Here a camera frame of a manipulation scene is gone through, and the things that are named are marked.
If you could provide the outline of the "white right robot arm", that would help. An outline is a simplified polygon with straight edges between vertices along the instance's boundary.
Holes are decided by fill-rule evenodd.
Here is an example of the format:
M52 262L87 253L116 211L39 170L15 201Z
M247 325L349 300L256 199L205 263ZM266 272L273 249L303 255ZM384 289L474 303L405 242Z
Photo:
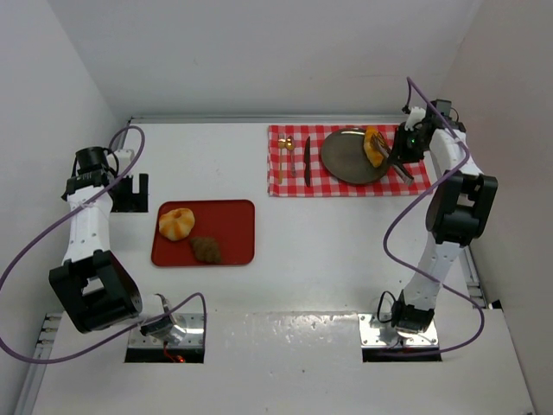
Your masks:
M442 175L426 213L429 235L417 271L391 308L391 326L403 332L424 332L432 323L451 264L483 234L498 190L497 178L485 175L467 151L466 129L451 110L444 99L405 109L407 120L391 148L391 161L399 166L429 153Z

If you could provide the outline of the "orange striped croissant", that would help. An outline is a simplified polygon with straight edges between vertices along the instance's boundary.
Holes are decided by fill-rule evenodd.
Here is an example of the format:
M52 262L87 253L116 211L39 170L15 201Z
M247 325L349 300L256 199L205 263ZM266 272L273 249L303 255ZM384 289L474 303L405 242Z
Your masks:
M367 159L375 169L379 168L385 159L378 149L378 144L381 146L386 145L384 136L376 127L367 126L365 129L363 147Z

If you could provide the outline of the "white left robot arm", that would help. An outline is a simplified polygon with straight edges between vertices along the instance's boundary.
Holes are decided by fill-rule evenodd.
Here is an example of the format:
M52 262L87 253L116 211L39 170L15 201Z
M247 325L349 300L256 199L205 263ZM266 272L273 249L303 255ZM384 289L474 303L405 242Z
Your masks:
M107 329L143 311L136 283L111 251L109 232L112 212L148 211L148 176L139 176L135 194L132 177L124 173L135 157L134 150L79 150L62 196L74 216L66 254L48 280L81 333Z

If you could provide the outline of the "brown chocolate croissant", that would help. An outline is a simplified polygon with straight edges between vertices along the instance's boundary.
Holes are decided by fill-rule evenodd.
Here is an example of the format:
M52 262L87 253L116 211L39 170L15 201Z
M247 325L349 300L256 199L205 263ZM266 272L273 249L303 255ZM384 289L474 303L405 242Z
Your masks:
M207 264L220 264L222 261L218 241L213 237L193 237L189 244L197 261Z

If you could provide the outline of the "stainless steel tongs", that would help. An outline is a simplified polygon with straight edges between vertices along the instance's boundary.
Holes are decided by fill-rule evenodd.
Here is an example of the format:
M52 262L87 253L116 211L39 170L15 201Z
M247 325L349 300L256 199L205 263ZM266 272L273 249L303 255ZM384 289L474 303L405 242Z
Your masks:
M392 167L398 174L401 180L407 185L411 186L414 182L412 174L398 161L391 158L391 149L385 144L384 137L380 134L373 134L371 137L371 145L386 161L389 167Z

